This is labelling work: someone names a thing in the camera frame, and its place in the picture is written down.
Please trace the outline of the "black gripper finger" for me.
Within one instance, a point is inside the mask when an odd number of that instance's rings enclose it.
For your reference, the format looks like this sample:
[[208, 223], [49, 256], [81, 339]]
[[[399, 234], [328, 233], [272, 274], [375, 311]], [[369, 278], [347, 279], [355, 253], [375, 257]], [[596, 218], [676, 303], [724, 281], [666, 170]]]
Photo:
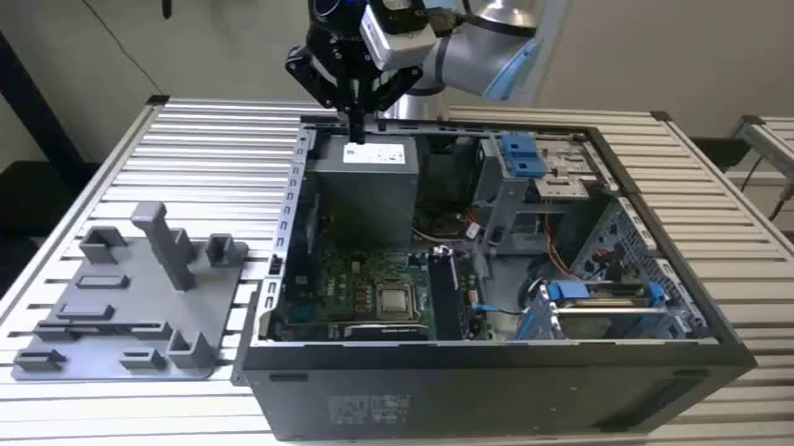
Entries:
[[423, 75], [418, 66], [395, 71], [388, 80], [373, 87], [375, 77], [359, 80], [357, 89], [357, 141], [364, 142], [364, 118], [375, 112], [385, 112], [397, 99], [408, 92]]
[[307, 46], [295, 46], [289, 50], [284, 68], [319, 105], [327, 109], [333, 108], [345, 116], [348, 137], [357, 140], [359, 111], [349, 80], [341, 76], [336, 79], [336, 84], [328, 81], [313, 65], [313, 57]]

